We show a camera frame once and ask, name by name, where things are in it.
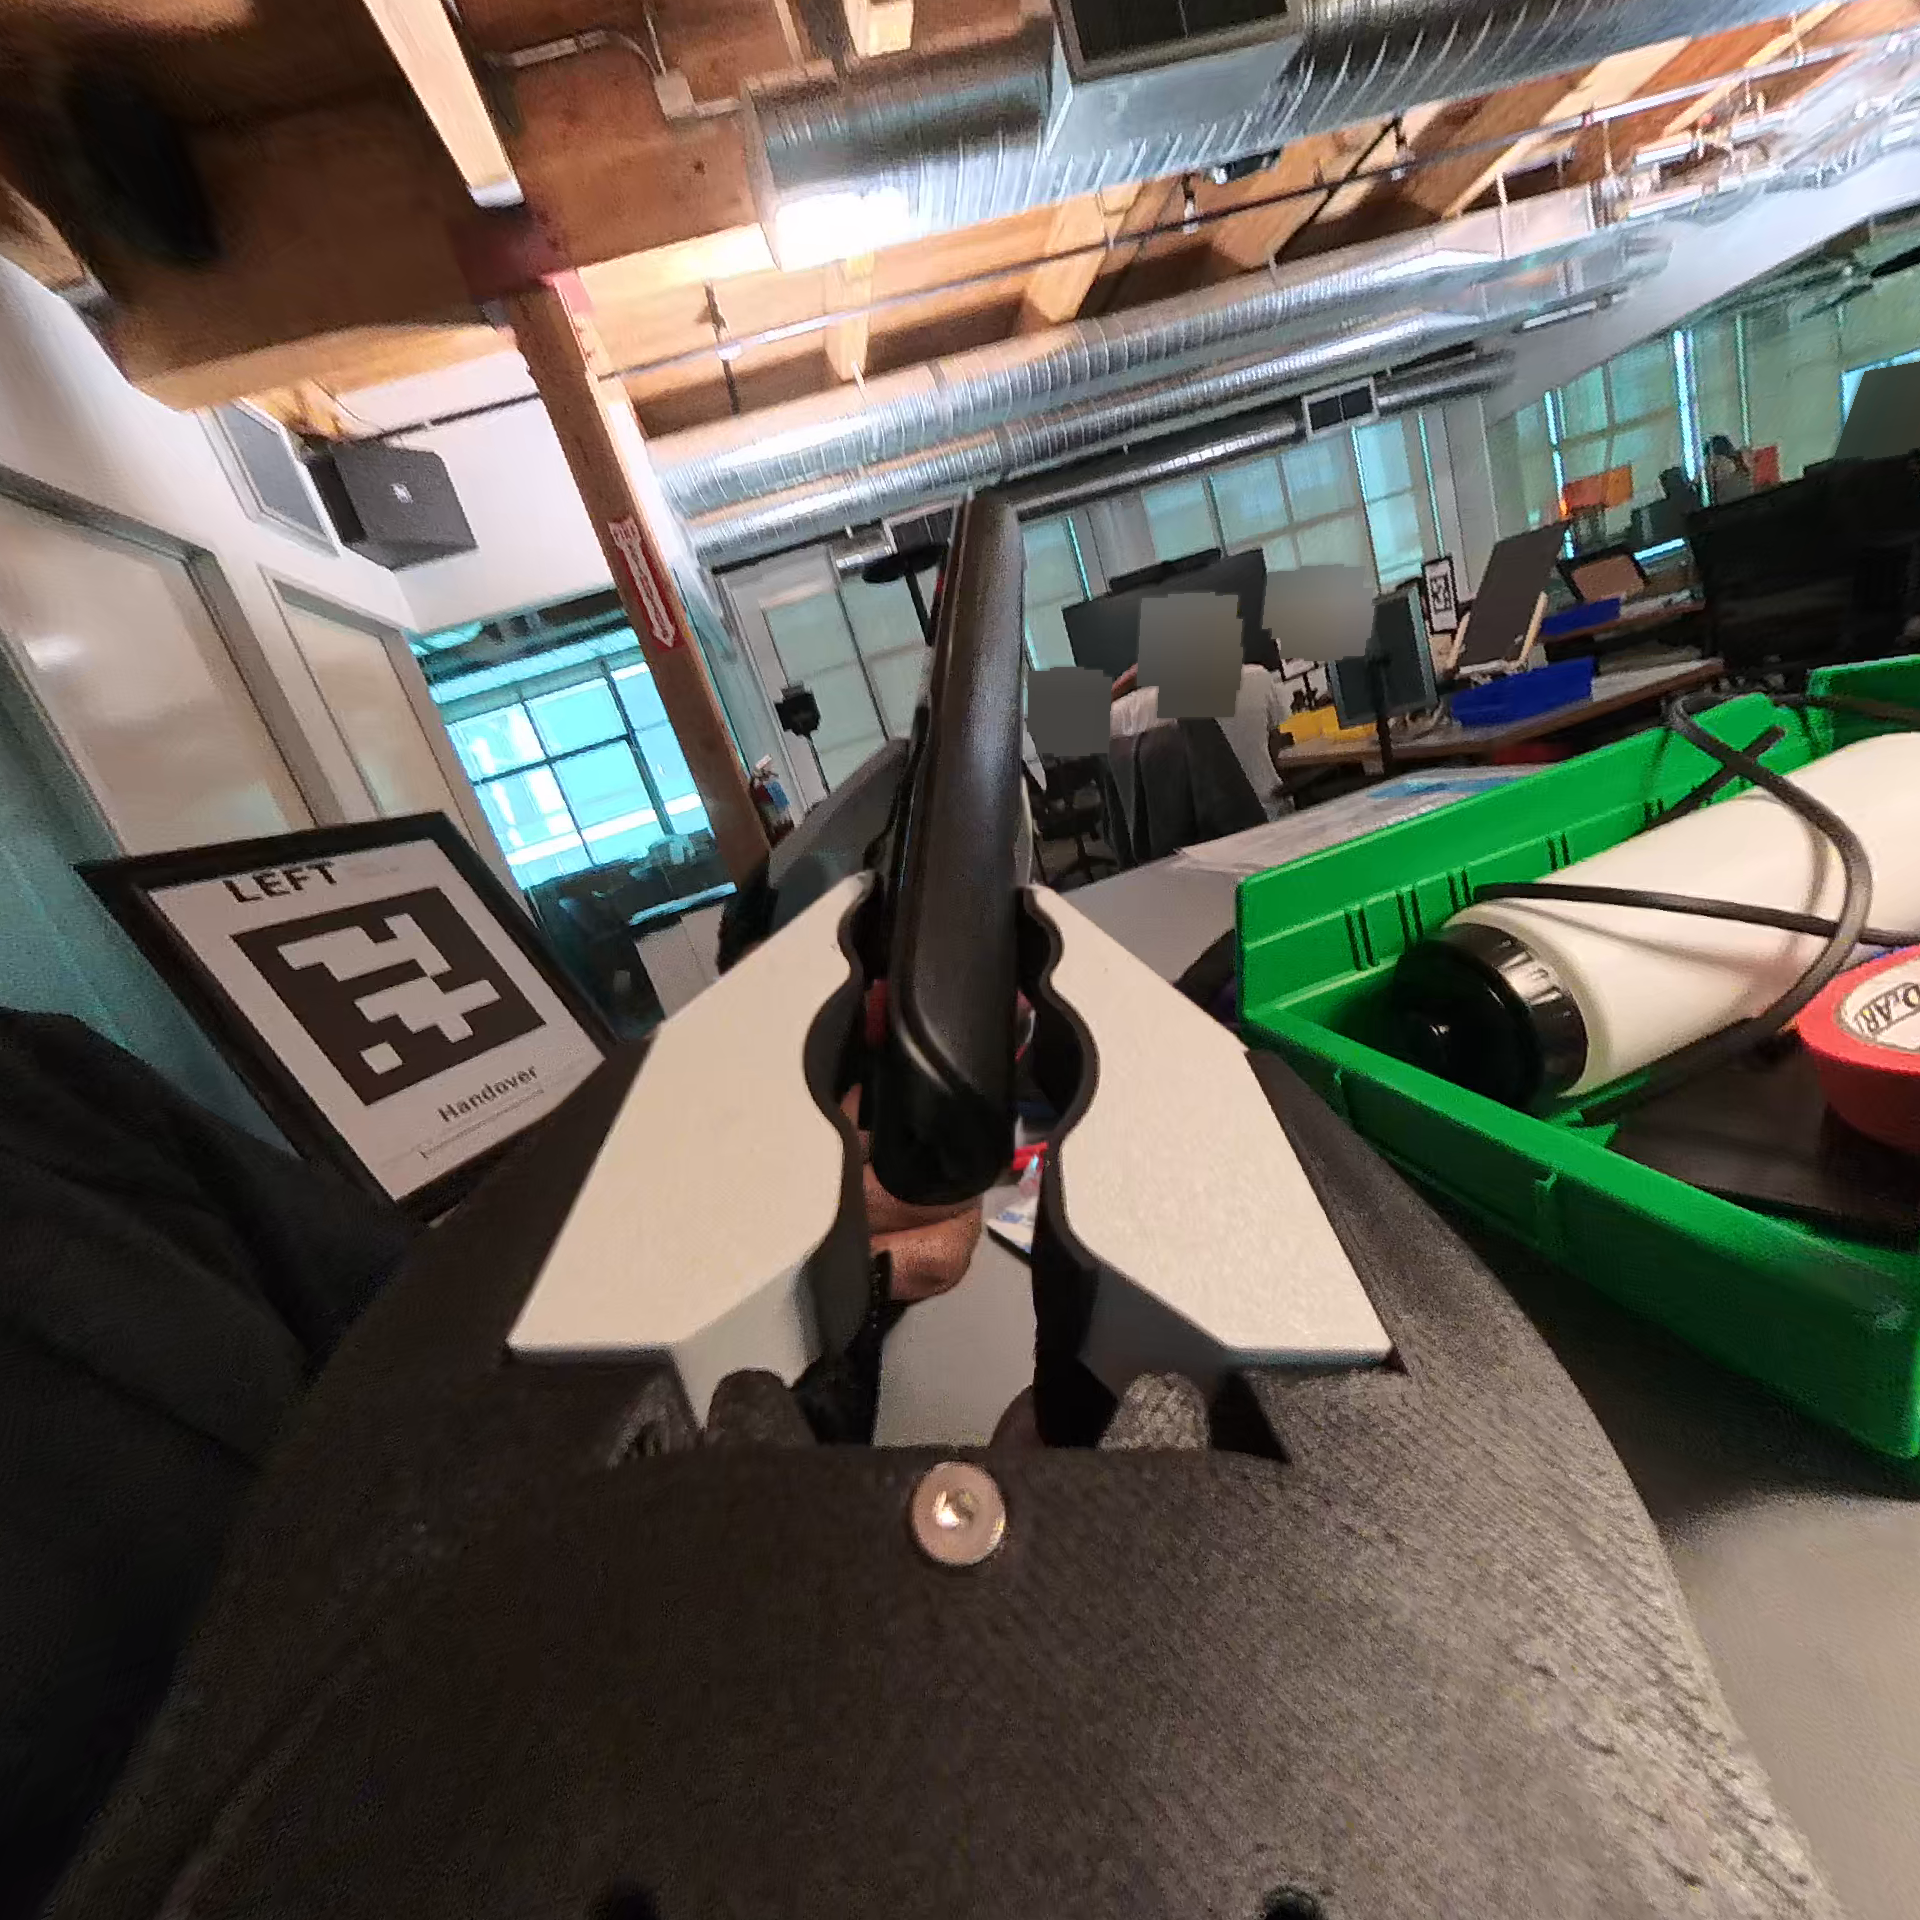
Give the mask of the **green plastic bin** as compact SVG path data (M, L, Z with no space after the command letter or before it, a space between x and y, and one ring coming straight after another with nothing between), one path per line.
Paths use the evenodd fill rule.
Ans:
M1610 1124L1521 1112L1407 1063L1393 965L1482 883L1547 880L1643 840L1713 775L1659 729L1238 880L1238 1019L1369 1146L1478 1226L1823 1426L1915 1460L1915 1252L1707 1195L1614 1153Z

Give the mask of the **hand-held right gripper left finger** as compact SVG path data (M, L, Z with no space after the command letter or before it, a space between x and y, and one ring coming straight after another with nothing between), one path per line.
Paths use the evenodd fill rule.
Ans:
M794 1383L872 1304L835 1077L872 880L814 906L664 1019L506 1336L518 1361L654 1361L688 1394Z

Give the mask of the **wooden post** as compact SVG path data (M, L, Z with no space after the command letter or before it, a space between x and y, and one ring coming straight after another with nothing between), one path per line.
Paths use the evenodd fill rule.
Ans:
M751 797L745 765L715 696L696 631L677 591L656 530L635 487L635 466L614 428L613 383L592 362L590 330L563 295L560 279L530 279L503 300L517 352L560 443L571 483L583 500L618 605L654 672L667 721L685 756L726 875L735 885L753 879L770 847ZM627 583L608 549L606 522L635 517L643 528L661 573L670 576L683 624L683 644L657 651L637 619Z

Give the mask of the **black computer monitor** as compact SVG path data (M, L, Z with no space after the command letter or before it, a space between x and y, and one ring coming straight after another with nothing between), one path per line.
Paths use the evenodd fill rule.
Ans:
M1104 594L1062 613L1071 660L1114 679L1138 660L1141 608L1146 602L1223 594L1237 603L1240 658L1280 669L1280 649L1264 621L1264 583L1261 551L1226 555L1215 547L1113 576Z

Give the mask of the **blue storage bin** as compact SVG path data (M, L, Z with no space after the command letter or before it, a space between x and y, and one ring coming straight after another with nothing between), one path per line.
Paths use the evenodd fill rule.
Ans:
M1448 692L1453 723L1464 729L1507 729L1584 704L1593 696L1595 658L1569 656L1502 676L1459 683Z

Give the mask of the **black office chair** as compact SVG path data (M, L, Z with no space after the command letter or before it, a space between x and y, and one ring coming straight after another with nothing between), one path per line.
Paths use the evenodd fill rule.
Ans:
M1057 893L1123 871L1109 818L1106 769L1104 756L1041 756L1021 765L1035 874Z

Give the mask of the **red tape roll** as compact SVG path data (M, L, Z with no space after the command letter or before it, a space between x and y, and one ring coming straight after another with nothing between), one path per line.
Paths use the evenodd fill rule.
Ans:
M1918 949L1835 977L1791 1023L1829 1108L1861 1137L1918 1155Z

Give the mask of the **black disc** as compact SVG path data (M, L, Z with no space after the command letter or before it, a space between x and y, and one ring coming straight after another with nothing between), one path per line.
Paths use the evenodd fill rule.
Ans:
M1002 495L954 514L885 880L870 1165L912 1208L984 1193L1017 1129L1023 547Z

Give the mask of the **black sheet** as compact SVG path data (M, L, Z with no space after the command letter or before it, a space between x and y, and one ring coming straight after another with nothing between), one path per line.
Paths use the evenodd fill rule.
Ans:
M1641 1103L1610 1137L1634 1164L1744 1210L1899 1252L1918 1244L1915 1156L1863 1137L1779 1041Z

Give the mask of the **person's left forearm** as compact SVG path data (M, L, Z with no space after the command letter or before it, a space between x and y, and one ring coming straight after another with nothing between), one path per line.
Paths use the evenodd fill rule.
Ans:
M1 1013L5 1915L46 1906L416 1233L81 1019Z

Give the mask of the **small computer monitor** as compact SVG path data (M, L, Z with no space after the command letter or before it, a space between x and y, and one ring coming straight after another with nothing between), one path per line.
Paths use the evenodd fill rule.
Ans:
M1375 600L1367 647L1375 719L1397 723L1437 706L1437 676L1416 576Z

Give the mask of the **white bottle with black cap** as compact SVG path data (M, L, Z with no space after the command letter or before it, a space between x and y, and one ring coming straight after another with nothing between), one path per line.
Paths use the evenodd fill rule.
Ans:
M1803 808L1736 785L1559 880L1481 889L1397 962L1384 1032L1511 1108L1587 1098L1776 1009L1832 939L1847 883Z

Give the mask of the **red sign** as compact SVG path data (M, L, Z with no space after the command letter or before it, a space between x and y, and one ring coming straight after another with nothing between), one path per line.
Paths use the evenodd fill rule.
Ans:
M656 551L640 522L631 514L606 522L608 549L627 583L623 591L637 619L657 651L683 644L683 624L670 576L661 573Z

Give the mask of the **black wall speaker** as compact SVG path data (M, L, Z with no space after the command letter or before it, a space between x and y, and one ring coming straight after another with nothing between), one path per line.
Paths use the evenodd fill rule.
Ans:
M384 570L457 561L478 549L442 459L384 439L306 451L304 472L336 541Z

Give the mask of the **large silver air duct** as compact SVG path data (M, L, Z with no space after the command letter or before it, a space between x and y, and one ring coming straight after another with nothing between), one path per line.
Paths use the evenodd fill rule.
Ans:
M751 199L793 269L1161 178L1237 178L1344 128L1482 106L1488 176L1554 117L1593 120L1667 42L1795 37L1840 5L1039 5L739 93Z

